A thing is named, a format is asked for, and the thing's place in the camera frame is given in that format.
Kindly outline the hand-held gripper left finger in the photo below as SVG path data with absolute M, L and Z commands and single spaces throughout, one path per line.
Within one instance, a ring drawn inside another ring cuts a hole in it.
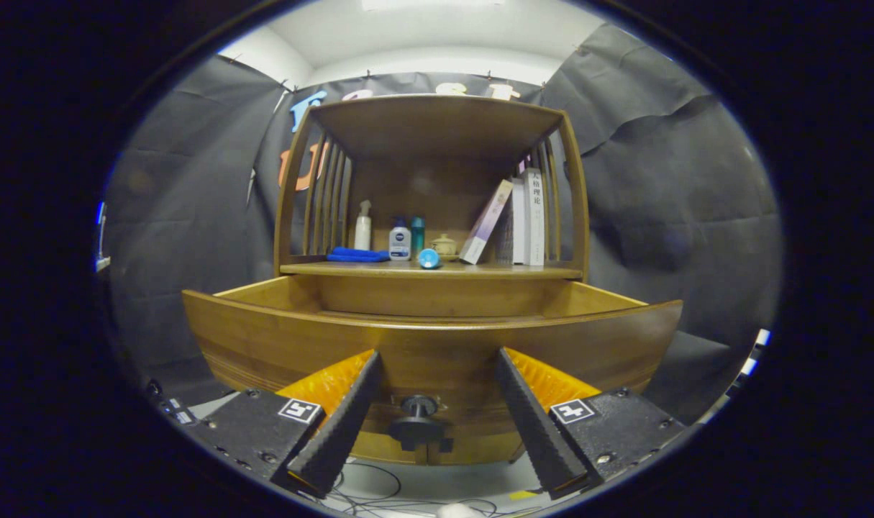
M 380 391 L 381 355 L 366 350 L 278 391 L 249 387 L 205 417 L 180 412 L 198 445 L 253 482 L 324 498 Z

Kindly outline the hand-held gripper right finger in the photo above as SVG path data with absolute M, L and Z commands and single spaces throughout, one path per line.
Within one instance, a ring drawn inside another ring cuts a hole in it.
M 504 347 L 496 380 L 543 491 L 553 499 L 623 478 L 686 426 L 625 386 L 604 391 Z

